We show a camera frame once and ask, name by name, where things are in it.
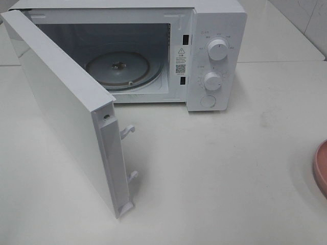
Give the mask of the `glass microwave turntable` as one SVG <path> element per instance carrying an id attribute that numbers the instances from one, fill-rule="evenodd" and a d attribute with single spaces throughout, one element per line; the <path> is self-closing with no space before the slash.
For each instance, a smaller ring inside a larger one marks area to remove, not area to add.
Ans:
<path id="1" fill-rule="evenodd" d="M 91 60 L 86 71 L 108 91 L 124 91 L 152 82 L 163 68 L 158 58 L 137 52 L 109 52 Z"/>

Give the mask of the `white round knob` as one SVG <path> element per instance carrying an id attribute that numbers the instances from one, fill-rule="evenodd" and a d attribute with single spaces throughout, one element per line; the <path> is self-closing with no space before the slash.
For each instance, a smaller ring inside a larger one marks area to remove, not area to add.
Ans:
<path id="1" fill-rule="evenodd" d="M 203 83 L 206 90 L 215 91 L 221 87 L 222 77 L 215 72 L 209 72 L 204 76 Z"/>
<path id="2" fill-rule="evenodd" d="M 207 45 L 208 55 L 214 61 L 224 59 L 228 54 L 228 49 L 228 43 L 222 37 L 217 37 L 211 40 Z"/>

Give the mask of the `round white door button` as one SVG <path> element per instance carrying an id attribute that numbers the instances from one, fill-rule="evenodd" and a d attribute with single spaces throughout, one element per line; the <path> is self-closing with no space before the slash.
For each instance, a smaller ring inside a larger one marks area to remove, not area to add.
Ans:
<path id="1" fill-rule="evenodd" d="M 216 104 L 216 98 L 212 95 L 206 95 L 201 99 L 200 104 L 202 107 L 211 108 Z"/>

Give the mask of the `white microwave door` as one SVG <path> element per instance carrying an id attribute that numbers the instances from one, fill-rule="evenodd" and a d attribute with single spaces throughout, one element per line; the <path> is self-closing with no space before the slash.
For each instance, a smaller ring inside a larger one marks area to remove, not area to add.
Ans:
<path id="1" fill-rule="evenodd" d="M 21 11 L 1 14 L 10 41 L 47 123 L 115 214 L 133 208 L 114 97 Z"/>

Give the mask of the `pink round plate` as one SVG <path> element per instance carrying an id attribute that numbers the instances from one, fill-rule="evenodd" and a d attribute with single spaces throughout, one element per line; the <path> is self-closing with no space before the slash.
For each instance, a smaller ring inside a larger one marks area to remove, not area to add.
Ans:
<path id="1" fill-rule="evenodd" d="M 316 150 L 313 162 L 313 174 L 317 186 L 326 197 L 326 140 Z"/>

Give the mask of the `white microwave oven body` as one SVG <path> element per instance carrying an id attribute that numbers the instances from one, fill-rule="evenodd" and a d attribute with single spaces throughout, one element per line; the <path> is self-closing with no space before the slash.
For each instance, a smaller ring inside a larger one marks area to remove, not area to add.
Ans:
<path id="1" fill-rule="evenodd" d="M 27 16 L 85 71 L 87 63 L 109 52 L 137 52 L 162 61 L 152 82 L 124 91 L 106 89 L 116 103 L 177 102 L 189 111 L 227 108 L 247 19 L 238 1 L 18 1 L 7 12 L 12 10 Z M 217 37 L 229 46 L 220 61 L 207 52 Z M 205 89 L 209 72 L 221 75 L 218 90 Z M 206 95 L 216 98 L 211 108 L 200 104 Z"/>

